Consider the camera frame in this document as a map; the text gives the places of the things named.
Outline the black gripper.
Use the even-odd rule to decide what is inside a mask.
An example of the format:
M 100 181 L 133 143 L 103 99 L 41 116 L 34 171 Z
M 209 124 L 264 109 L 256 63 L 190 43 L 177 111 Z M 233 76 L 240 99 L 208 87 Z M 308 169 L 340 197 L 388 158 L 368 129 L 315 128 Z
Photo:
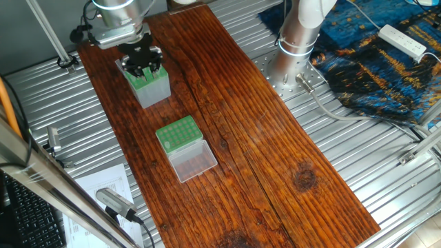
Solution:
M 150 41 L 124 43 L 121 45 L 121 52 L 128 57 L 125 64 L 130 66 L 130 74 L 135 77 L 144 77 L 143 70 L 146 67 L 155 77 L 161 68 L 162 50 L 158 46 L 151 46 Z

